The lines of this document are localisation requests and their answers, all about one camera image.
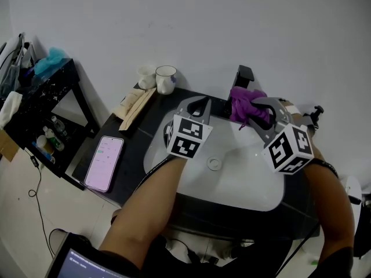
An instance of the mug with purple design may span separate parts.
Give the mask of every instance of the mug with purple design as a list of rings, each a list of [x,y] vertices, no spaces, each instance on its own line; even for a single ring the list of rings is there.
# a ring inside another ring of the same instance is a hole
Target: mug with purple design
[[[156,69],[157,91],[160,94],[168,95],[174,91],[176,69],[173,66],[160,66]]]

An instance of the black and white marker cube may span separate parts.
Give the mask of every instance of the black and white marker cube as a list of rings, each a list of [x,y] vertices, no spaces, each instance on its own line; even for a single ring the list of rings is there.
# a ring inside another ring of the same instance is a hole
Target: black and white marker cube
[[[193,159],[212,130],[212,126],[174,115],[171,125],[166,129],[168,134],[167,152],[181,158]]]
[[[261,154],[275,173],[298,172],[314,157],[307,127],[288,124]]]

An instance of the sink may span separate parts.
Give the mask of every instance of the sink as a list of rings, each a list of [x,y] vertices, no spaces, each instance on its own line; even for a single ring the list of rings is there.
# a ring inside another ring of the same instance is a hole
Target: sink
[[[167,157],[163,128],[175,111],[163,118],[144,157],[149,172]],[[177,192],[223,205],[270,211],[276,208],[285,190],[282,174],[274,174],[260,152],[263,141],[250,127],[216,116],[210,117],[213,130],[201,151],[188,160]]]

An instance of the phone screen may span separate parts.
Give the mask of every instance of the phone screen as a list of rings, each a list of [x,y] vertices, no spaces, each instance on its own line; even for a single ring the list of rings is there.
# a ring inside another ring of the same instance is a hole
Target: phone screen
[[[85,177],[86,186],[107,192],[122,146],[123,139],[107,136],[100,139]]]

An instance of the blue plastic bag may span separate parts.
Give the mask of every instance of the blue plastic bag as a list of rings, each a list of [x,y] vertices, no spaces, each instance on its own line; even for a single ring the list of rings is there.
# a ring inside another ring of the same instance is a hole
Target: blue plastic bag
[[[41,60],[39,60],[35,65],[35,74],[38,75],[48,69],[51,65],[58,64],[65,57],[66,54],[63,50],[56,47],[51,47],[49,49],[49,55],[46,58],[42,58]]]

